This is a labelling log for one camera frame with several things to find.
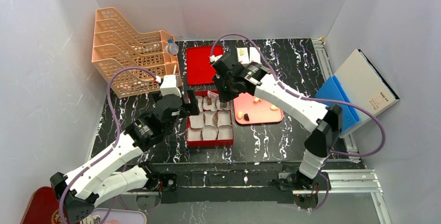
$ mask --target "metal frame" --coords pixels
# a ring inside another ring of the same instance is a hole
[[[323,78],[326,81],[333,73],[323,40],[323,38],[313,40],[313,46]],[[343,138],[343,140],[348,153],[358,153],[357,144],[352,134],[349,134]],[[358,157],[349,157],[349,159],[356,163],[360,161],[360,158]],[[374,170],[371,170],[370,172],[367,169],[360,170],[359,172],[355,170],[328,170],[327,172],[329,173],[329,179],[331,180],[332,190],[329,191],[330,193],[369,192],[371,193],[380,223],[392,223],[389,213],[387,212],[386,204],[384,203],[383,190],[381,189]]]

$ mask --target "red lid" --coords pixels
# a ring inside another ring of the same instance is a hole
[[[22,224],[61,224],[58,201],[50,187],[39,188],[31,198]]]
[[[198,46],[187,49],[187,83],[188,85],[213,84],[216,71],[210,64],[210,51],[212,46]],[[215,56],[224,54],[222,46],[216,46]]]

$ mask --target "plastic file organizer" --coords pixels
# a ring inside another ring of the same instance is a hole
[[[96,11],[92,63],[107,82],[122,68],[143,67],[160,77],[175,72],[181,86],[177,57],[164,51],[169,39],[174,41],[165,31],[137,32],[115,8],[99,9]],[[116,77],[112,89],[123,98],[156,91],[159,86],[146,72],[130,70]]]

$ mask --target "table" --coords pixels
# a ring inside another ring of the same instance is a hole
[[[258,39],[255,40],[269,63],[282,81],[301,93],[313,96],[325,82],[314,52],[311,39]],[[212,45],[213,41],[183,41],[179,45],[179,68],[184,88],[194,90],[214,89],[214,85],[188,86],[186,83],[186,50],[190,47]],[[250,46],[243,40],[220,41],[224,51],[236,54],[236,47]],[[115,106],[119,124],[125,128],[141,113],[153,107],[148,94],[119,99],[114,93],[111,100]],[[240,126],[233,123],[235,141],[231,147],[189,148],[185,142],[186,122],[176,124],[174,133],[130,164],[150,160],[153,163],[235,163],[300,161],[304,141],[309,133],[292,117],[284,115],[278,124]],[[116,124],[112,120],[107,100],[104,103],[97,136],[91,157],[98,154],[115,140]],[[343,140],[338,140],[335,150],[346,152]],[[332,159],[346,158],[334,155]]]

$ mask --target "water bottle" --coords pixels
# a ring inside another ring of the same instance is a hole
[[[168,40],[168,45],[165,47],[165,51],[171,55],[176,55],[179,52],[179,47],[176,45],[172,39]]]

